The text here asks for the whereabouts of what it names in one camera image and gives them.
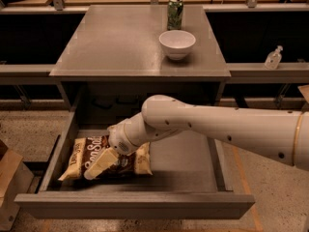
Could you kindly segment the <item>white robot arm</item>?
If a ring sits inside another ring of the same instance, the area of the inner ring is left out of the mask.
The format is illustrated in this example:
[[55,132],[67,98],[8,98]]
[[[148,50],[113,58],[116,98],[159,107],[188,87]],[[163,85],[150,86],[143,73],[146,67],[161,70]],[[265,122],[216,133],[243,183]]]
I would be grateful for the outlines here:
[[109,150],[84,173],[88,180],[147,142],[195,131],[265,158],[309,170],[309,113],[300,111],[193,105],[155,95],[141,111],[108,128]]

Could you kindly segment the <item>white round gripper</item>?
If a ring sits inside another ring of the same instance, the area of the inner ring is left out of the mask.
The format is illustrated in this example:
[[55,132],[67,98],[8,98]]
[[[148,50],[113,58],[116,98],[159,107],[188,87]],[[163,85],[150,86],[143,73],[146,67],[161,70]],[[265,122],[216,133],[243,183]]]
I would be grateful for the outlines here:
[[126,122],[127,119],[107,128],[109,133],[108,142],[111,147],[101,150],[98,153],[89,168],[85,171],[85,179],[94,180],[118,160],[119,154],[126,156],[138,149],[137,146],[129,141],[126,135]]

